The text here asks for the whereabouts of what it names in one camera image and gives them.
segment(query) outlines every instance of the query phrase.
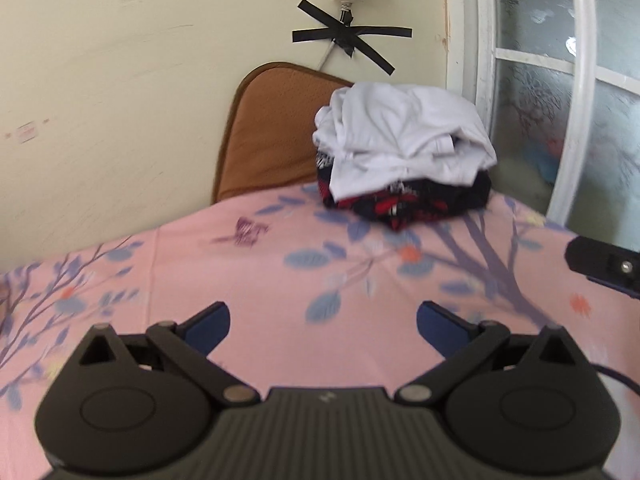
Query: black electrical tape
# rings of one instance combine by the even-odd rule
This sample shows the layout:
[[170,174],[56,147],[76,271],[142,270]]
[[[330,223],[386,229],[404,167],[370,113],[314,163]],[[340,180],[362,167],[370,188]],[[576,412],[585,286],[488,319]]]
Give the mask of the black electrical tape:
[[372,60],[376,65],[378,65],[382,70],[384,70],[387,74],[392,75],[392,73],[396,70],[391,63],[389,63],[385,58],[380,56],[379,53],[372,46],[368,45],[364,41],[362,41],[351,29],[355,29],[355,27],[347,27],[343,23],[336,20],[333,16],[324,12],[324,10],[319,9],[312,3],[307,0],[302,0],[298,6],[300,10],[306,12],[313,19],[318,20],[318,22],[330,28],[333,32],[334,40],[339,40],[341,42],[350,44],[354,48],[357,48],[361,53],[367,56],[370,60]]
[[[350,27],[351,32],[356,36],[370,34],[373,36],[396,36],[398,38],[411,38],[413,31],[405,27]],[[334,31],[330,28],[309,28],[307,30],[294,30],[293,43],[301,43],[302,41],[315,40],[332,40]]]

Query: brown cushion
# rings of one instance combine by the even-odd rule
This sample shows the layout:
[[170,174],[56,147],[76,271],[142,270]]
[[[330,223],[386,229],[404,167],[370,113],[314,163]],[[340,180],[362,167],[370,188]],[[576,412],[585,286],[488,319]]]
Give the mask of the brown cushion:
[[290,63],[251,72],[236,92],[220,148],[213,203],[316,179],[316,112],[352,83]]

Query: pile of clothes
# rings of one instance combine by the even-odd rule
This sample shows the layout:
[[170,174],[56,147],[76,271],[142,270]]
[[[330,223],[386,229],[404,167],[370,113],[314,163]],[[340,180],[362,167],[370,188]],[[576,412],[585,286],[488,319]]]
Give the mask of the pile of clothes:
[[338,89],[313,141],[324,205],[393,230],[484,207],[497,161],[473,104],[417,85]]

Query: orange flower pattern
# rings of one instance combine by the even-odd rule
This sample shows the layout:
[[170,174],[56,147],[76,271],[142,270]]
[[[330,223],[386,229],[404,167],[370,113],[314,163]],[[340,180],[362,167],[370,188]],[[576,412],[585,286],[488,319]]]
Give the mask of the orange flower pattern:
[[591,314],[591,305],[587,298],[585,298],[581,294],[572,294],[571,299],[569,300],[571,304],[571,308],[574,310],[576,314],[580,314],[584,317],[589,317]]
[[410,264],[416,264],[422,260],[422,253],[414,245],[405,245],[398,249],[398,254],[402,261]]

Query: black cable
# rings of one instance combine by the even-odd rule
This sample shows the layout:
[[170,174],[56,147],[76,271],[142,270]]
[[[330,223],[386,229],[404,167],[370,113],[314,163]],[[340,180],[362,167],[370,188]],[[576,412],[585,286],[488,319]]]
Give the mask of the black cable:
[[640,384],[636,383],[631,377],[627,377],[625,374],[621,374],[619,371],[606,366],[596,365],[593,363],[591,363],[591,366],[593,366],[599,374],[606,375],[607,377],[611,377],[619,383],[624,384],[627,388],[633,391],[633,393],[640,397]]

